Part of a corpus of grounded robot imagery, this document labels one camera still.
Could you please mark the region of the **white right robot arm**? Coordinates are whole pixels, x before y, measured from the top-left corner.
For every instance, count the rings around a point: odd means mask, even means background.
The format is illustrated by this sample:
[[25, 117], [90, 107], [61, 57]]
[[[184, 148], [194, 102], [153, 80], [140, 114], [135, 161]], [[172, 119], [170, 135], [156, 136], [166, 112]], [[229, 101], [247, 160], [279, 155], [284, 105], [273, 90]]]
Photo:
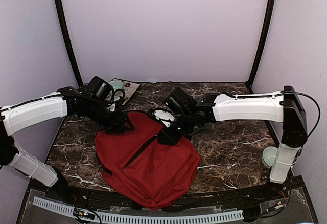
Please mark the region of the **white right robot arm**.
[[194, 127], [229, 121], [275, 122], [282, 125], [282, 138], [261, 196], [272, 200], [281, 191], [288, 172], [308, 140], [307, 114], [292, 86], [265, 94], [207, 93], [198, 100], [181, 88], [163, 101], [168, 110], [151, 109], [150, 116], [163, 123], [159, 142], [176, 145]]

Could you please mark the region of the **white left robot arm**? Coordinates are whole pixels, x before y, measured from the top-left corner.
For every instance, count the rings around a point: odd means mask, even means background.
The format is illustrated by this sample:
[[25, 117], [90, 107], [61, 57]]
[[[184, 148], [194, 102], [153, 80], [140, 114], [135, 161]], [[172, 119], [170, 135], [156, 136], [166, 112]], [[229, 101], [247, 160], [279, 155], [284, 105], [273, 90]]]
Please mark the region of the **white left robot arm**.
[[9, 166], [24, 176], [52, 188], [60, 201], [68, 201], [72, 190], [56, 168], [31, 154], [24, 146], [27, 142], [50, 139], [50, 123], [70, 115], [87, 117], [100, 125], [106, 133], [123, 133], [132, 128], [127, 114], [121, 110], [126, 92], [120, 81], [106, 82], [95, 76], [80, 87], [60, 88], [48, 95], [1, 108], [1, 165]]

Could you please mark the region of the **red student backpack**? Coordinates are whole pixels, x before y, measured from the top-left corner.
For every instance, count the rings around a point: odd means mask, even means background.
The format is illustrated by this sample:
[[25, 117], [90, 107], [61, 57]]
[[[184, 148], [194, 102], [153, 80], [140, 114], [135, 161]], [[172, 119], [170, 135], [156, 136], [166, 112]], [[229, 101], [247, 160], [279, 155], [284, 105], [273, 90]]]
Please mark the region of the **red student backpack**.
[[187, 138], [173, 146], [160, 144], [157, 135], [163, 125], [145, 112], [127, 114], [133, 131], [100, 131], [96, 135], [103, 179], [114, 191], [143, 207], [167, 207], [189, 191], [201, 157]]

